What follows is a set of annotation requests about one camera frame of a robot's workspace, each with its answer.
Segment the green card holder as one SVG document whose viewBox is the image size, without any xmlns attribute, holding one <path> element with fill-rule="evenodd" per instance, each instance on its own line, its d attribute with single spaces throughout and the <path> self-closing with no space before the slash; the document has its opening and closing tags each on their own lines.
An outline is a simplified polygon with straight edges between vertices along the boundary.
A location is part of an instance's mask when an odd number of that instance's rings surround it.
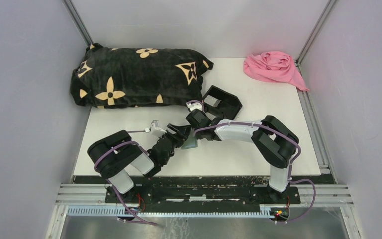
<svg viewBox="0 0 382 239">
<path fill-rule="evenodd" d="M 193 149 L 198 147 L 198 140 L 194 136 L 189 136 L 181 146 L 182 150 Z"/>
</svg>

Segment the black card box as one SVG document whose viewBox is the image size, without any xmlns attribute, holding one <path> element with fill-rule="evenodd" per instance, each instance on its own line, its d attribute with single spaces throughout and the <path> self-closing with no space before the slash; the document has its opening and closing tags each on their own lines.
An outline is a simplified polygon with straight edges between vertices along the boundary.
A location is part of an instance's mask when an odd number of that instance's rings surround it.
<svg viewBox="0 0 382 239">
<path fill-rule="evenodd" d="M 221 102 L 217 107 L 212 107 L 205 103 L 205 99 L 208 96 L 220 99 Z M 222 117 L 224 119 L 235 120 L 239 111 L 242 108 L 242 103 L 239 98 L 215 85 L 210 86 L 208 91 L 203 96 L 203 103 L 205 111 L 211 113 L 216 117 Z"/>
</svg>

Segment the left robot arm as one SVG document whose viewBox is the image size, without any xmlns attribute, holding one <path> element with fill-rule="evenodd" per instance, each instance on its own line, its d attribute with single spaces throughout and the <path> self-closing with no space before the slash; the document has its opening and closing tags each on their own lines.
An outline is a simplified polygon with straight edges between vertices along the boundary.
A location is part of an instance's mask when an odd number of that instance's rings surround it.
<svg viewBox="0 0 382 239">
<path fill-rule="evenodd" d="M 87 149 L 87 154 L 94 164 L 95 172 L 112 183 L 118 190 L 117 195 L 124 202 L 132 202 L 137 195 L 126 167 L 132 165 L 143 176 L 149 178 L 167 165 L 175 150 L 184 145 L 191 133 L 190 125 L 177 126 L 168 124 L 164 130 L 154 120 L 143 133 L 150 133 L 158 138 L 156 144 L 145 150 L 132 140 L 131 131 L 121 130 L 96 141 Z"/>
</svg>

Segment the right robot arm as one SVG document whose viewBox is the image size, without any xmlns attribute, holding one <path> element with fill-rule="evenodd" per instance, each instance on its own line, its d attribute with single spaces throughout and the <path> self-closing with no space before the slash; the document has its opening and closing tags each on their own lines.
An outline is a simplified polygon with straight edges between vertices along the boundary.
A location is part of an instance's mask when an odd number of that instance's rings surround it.
<svg viewBox="0 0 382 239">
<path fill-rule="evenodd" d="M 243 122 L 214 119 L 201 110 L 186 116 L 196 139 L 208 141 L 241 141 L 252 143 L 270 164 L 267 195 L 271 202 L 280 203 L 287 197 L 293 162 L 301 155 L 298 137 L 272 115 L 263 120 Z"/>
</svg>

